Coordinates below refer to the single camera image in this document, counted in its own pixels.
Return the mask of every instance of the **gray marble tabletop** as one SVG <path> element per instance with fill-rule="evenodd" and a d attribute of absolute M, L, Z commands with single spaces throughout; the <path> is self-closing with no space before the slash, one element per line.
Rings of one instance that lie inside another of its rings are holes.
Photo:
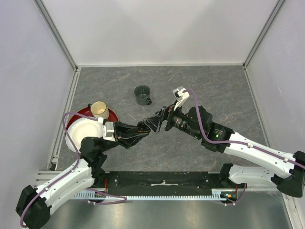
<path fill-rule="evenodd" d="M 138 85 L 151 89 L 152 104 L 136 103 Z M 253 99 L 242 66 L 165 66 L 82 68 L 71 111 L 88 103 L 104 101 L 121 122 L 137 125 L 154 115 L 162 106 L 175 101 L 172 90 L 192 88 L 199 103 L 213 114 L 213 121 L 225 125 L 258 143 L 264 144 Z M 194 106 L 190 96 L 183 112 Z M 173 128 L 151 133 L 126 150 L 118 146 L 105 153 L 103 165 L 108 171 L 219 171 L 224 163 L 254 166 L 241 158 L 210 152 L 200 141 Z M 57 170 L 64 170 L 76 159 L 64 142 Z"/>

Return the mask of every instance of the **cup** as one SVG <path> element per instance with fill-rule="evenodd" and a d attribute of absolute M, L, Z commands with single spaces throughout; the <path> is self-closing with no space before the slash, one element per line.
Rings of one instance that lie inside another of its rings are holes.
<path fill-rule="evenodd" d="M 152 100 L 149 97 L 150 93 L 151 90 L 146 85 L 140 85 L 134 89 L 134 94 L 135 98 L 137 99 L 137 103 L 142 106 L 152 104 Z"/>
<path fill-rule="evenodd" d="M 106 103 L 102 101 L 96 101 L 93 104 L 88 105 L 90 107 L 90 111 L 94 117 L 103 119 L 109 118 L 109 110 Z"/>

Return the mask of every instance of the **white panel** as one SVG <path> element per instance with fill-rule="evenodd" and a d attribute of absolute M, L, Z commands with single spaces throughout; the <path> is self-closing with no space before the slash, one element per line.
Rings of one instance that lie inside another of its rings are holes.
<path fill-rule="evenodd" d="M 78 65 L 242 63 L 276 0 L 44 0 Z"/>
<path fill-rule="evenodd" d="M 248 68 L 271 146 L 291 153 L 305 152 L 304 9 L 286 1 Z"/>
<path fill-rule="evenodd" d="M 33 1 L 0 7 L 0 222 L 20 228 L 20 193 L 45 170 L 73 70 Z"/>

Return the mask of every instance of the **white plate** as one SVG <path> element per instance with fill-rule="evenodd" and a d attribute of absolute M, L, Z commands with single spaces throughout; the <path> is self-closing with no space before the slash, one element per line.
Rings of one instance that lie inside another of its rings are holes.
<path fill-rule="evenodd" d="M 97 121 L 93 121 L 87 118 L 80 118 L 69 126 L 68 133 L 76 145 L 77 149 L 80 150 L 81 141 L 85 137 L 102 137 L 103 128 L 102 124 L 99 124 Z M 67 146 L 70 150 L 75 152 L 75 149 L 68 139 L 68 136 L 65 137 Z"/>

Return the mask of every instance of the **robotic arm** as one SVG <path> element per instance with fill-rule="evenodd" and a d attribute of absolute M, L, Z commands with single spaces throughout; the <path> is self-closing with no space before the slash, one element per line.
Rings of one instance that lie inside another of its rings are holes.
<path fill-rule="evenodd" d="M 129 149 L 148 136 L 151 130 L 158 133 L 165 120 L 166 131 L 173 127 L 178 128 L 201 140 L 201 145 L 211 151 L 239 156 L 262 166 L 224 164 L 219 179 L 225 187 L 243 183 L 262 186 L 273 183 L 287 195 L 303 195 L 304 169 L 297 165 L 305 165 L 303 152 L 290 154 L 255 143 L 232 129 L 213 122 L 212 114 L 202 106 L 192 107 L 187 114 L 183 114 L 182 105 L 188 99 L 189 93 L 182 87 L 173 90 L 173 93 L 176 101 L 172 105 L 162 107 L 154 116 L 142 120 L 137 126 L 99 118 L 103 136 L 84 138 L 81 142 L 81 156 L 73 165 L 43 185 L 24 188 L 16 212 L 21 217 L 23 215 L 26 225 L 30 229 L 41 228 L 75 194 L 93 185 L 102 184 L 106 175 L 101 168 L 107 158 L 104 152 L 118 145 Z"/>

